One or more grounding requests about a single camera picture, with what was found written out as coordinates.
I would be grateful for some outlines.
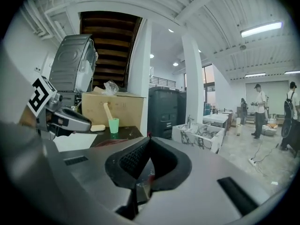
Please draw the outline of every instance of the black pants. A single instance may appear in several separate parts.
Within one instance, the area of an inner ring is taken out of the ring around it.
[[[240,123],[242,125],[244,125],[246,123],[246,118],[247,118],[247,111],[242,111],[242,114],[241,114],[241,121]]]
[[[264,118],[264,113],[255,113],[255,135],[258,137],[260,137],[260,135],[262,134]]]
[[[288,144],[291,145],[290,142],[292,140],[292,137],[295,136],[295,132],[296,132],[295,131],[296,122],[297,121],[295,119],[292,119],[292,125],[291,125],[290,133],[287,137],[282,139],[282,142],[281,142],[281,145],[280,145],[282,148],[286,148]]]

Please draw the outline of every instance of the fluorescent light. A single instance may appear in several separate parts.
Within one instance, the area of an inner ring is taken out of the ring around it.
[[[300,73],[300,70],[285,72],[285,74],[294,74],[294,73]]]
[[[256,73],[256,74],[248,74],[245,77],[256,77],[256,76],[265,76],[266,73]]]
[[[266,31],[274,30],[274,29],[279,29],[281,27],[282,27],[282,22],[273,22],[273,23],[261,25],[256,28],[251,28],[251,29],[241,31],[240,34],[242,35],[242,38],[245,38],[245,37],[257,34],[257,33],[266,32]]]

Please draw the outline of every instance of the cap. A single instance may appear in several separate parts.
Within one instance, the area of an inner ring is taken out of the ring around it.
[[[293,88],[293,87],[297,88],[295,82],[291,82],[291,83],[290,83],[290,88]]]

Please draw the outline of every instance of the power strip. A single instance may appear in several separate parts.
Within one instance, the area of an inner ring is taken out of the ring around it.
[[[253,161],[251,158],[248,159],[248,162],[249,162],[253,167],[256,167],[256,164],[254,163],[254,161]]]

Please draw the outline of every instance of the man in white shirt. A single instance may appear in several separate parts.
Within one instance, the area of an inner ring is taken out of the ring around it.
[[[296,88],[297,88],[297,86],[296,86],[295,82],[291,82],[290,90],[287,93],[287,98],[292,99],[292,107],[293,107],[293,111],[294,111],[294,116],[292,117],[292,125],[291,125],[291,130],[290,130],[289,135],[286,138],[282,139],[282,142],[280,145],[282,150],[288,150],[287,145],[289,144],[291,137],[293,135],[295,135],[294,128],[295,128],[295,125],[297,122],[296,120],[298,119],[298,114],[300,114],[299,98],[298,98],[298,94],[295,93]]]
[[[253,105],[256,107],[255,109],[255,132],[251,135],[255,136],[255,139],[259,139],[262,129],[263,129],[263,123],[265,120],[265,114],[264,114],[264,106],[266,104],[266,94],[264,91],[262,91],[262,88],[259,84],[257,84],[255,87],[256,91],[258,92],[258,95],[256,97],[256,101],[253,103]]]

